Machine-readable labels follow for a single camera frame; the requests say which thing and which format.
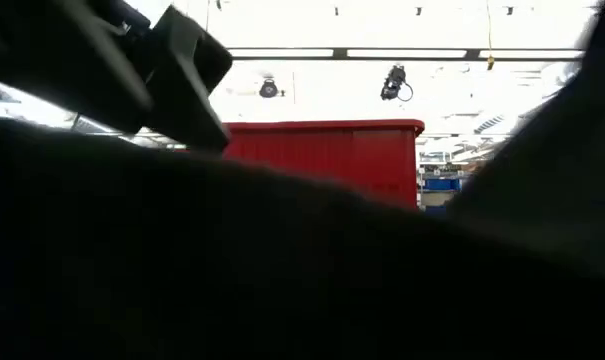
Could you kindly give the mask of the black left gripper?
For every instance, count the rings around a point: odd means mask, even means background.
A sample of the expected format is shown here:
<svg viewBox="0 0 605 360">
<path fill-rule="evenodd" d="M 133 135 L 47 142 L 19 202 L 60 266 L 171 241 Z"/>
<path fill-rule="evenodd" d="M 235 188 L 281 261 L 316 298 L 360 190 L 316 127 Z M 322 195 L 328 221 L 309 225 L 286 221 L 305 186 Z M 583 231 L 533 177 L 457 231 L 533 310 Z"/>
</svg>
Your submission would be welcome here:
<svg viewBox="0 0 605 360">
<path fill-rule="evenodd" d="M 149 34 L 154 64 L 146 126 L 190 148 L 222 151 L 229 134 L 209 96 L 232 65 L 230 52 L 195 20 L 168 7 Z"/>
</svg>

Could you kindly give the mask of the black garment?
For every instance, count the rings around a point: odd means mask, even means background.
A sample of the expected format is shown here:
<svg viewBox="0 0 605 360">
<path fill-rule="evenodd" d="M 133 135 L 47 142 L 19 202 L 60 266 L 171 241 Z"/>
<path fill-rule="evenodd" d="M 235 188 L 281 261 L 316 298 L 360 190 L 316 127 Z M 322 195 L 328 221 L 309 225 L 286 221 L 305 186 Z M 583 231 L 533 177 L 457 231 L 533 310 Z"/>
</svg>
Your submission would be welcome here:
<svg viewBox="0 0 605 360">
<path fill-rule="evenodd" d="M 0 360 L 605 360 L 605 2 L 445 218 L 0 119 Z"/>
</svg>

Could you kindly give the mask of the red plastic laundry basket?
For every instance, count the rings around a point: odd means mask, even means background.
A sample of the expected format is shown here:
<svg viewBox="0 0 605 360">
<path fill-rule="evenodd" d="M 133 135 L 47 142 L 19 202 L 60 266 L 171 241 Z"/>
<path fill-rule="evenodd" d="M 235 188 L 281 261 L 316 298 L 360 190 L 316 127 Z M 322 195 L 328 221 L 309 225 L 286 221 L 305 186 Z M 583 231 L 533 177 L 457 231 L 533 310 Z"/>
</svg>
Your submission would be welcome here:
<svg viewBox="0 0 605 360">
<path fill-rule="evenodd" d="M 417 207 L 416 119 L 230 123 L 225 156 Z"/>
</svg>

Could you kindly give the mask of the black round ceiling fixture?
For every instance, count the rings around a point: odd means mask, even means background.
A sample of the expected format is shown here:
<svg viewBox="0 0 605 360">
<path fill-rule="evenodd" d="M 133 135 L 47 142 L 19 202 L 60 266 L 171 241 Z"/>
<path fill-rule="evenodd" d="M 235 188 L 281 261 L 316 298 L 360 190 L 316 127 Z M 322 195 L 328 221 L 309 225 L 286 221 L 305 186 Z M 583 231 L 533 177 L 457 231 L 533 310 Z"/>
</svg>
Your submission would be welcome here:
<svg viewBox="0 0 605 360">
<path fill-rule="evenodd" d="M 262 98 L 268 99 L 274 98 L 279 94 L 280 91 L 277 87 L 277 84 L 275 83 L 275 80 L 273 78 L 265 78 L 259 89 L 259 95 Z"/>
</svg>

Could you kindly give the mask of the black overhead light bar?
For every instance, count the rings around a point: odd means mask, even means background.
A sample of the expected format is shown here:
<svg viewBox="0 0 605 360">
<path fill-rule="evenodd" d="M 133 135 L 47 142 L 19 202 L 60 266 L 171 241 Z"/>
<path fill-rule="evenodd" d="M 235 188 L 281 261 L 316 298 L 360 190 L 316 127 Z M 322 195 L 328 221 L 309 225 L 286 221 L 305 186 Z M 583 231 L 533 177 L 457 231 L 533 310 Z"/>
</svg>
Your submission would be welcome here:
<svg viewBox="0 0 605 360">
<path fill-rule="evenodd" d="M 484 49 L 484 48 L 229 48 L 241 60 L 333 60 L 333 61 L 576 61 L 579 49 Z"/>
</svg>

